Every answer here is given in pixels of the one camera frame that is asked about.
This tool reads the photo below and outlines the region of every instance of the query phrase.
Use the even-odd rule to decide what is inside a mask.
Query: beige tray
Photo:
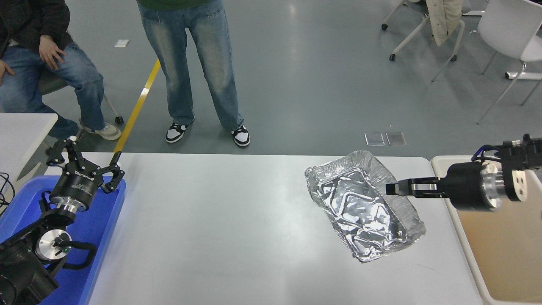
[[[470,156],[437,156],[435,174],[446,176]],[[528,199],[504,200],[497,212],[456,210],[447,199],[457,235],[480,294],[488,304],[542,304],[542,183],[526,171]]]

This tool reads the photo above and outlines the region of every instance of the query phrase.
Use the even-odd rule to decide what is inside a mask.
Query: hand
[[[66,55],[66,52],[58,48],[56,43],[53,41],[53,38],[49,35],[42,35],[40,37],[40,58],[47,63],[49,68],[58,70],[59,66],[56,64],[56,61],[59,63],[64,63],[62,56]]]
[[[5,63],[5,61],[0,60],[0,85],[2,84],[2,78],[4,77],[4,72],[8,71],[9,75],[15,75],[15,72],[11,69],[11,67]]]

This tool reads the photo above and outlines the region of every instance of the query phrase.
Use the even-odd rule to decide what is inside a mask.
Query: caster wheel
[[[124,124],[124,119],[121,116],[115,117],[115,123],[117,125],[122,125],[122,124]]]

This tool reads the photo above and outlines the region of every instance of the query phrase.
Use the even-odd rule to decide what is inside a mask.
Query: concrete floor
[[[471,0],[483,9],[485,0]],[[105,77],[106,93],[128,121],[156,61],[134,0],[67,0],[69,31]],[[509,84],[506,71],[520,63],[492,54],[473,35],[456,62],[430,79],[444,64],[456,33],[437,47],[425,27],[390,62],[391,51],[420,23],[402,7],[382,31],[382,20],[398,0],[227,0],[240,111],[251,144],[237,148],[215,114],[193,42],[188,61],[196,121],[183,139],[166,143],[171,124],[165,78],[159,71],[124,146],[134,153],[346,155],[369,150],[376,156],[470,155],[483,144],[542,137],[542,88],[523,107],[536,81],[518,81],[482,122],[477,120]],[[464,16],[466,31],[479,17]],[[129,39],[126,48],[114,48]],[[528,71],[540,72],[539,63]],[[44,97],[60,114],[78,120],[75,94],[65,88]],[[108,121],[113,115],[103,105]],[[404,133],[406,146],[372,147],[365,132]],[[86,134],[86,151],[112,151],[115,142]]]

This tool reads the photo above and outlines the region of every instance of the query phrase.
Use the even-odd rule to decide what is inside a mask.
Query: robotic arm
[[[64,148],[69,162],[62,166]],[[47,165],[63,170],[53,191],[42,194],[41,217],[0,244],[0,305],[39,304],[59,287],[55,276],[62,268],[78,270],[92,264],[96,246],[72,240],[66,227],[74,223],[76,212],[90,208],[98,188],[104,193],[117,188],[124,176],[118,165],[120,154],[116,152],[109,166],[100,168],[83,158],[76,137],[55,143]],[[113,177],[104,184],[102,175],[108,172]],[[71,248],[88,250],[83,263],[66,263]]]
[[[485,156],[495,151],[494,156]],[[501,169],[492,163],[501,163]],[[416,198],[449,198],[460,210],[494,211],[502,198],[525,201],[527,187],[525,170],[542,166],[542,138],[505,141],[502,145],[484,145],[471,162],[450,166],[446,177],[426,177],[401,180],[386,185],[387,195]]]

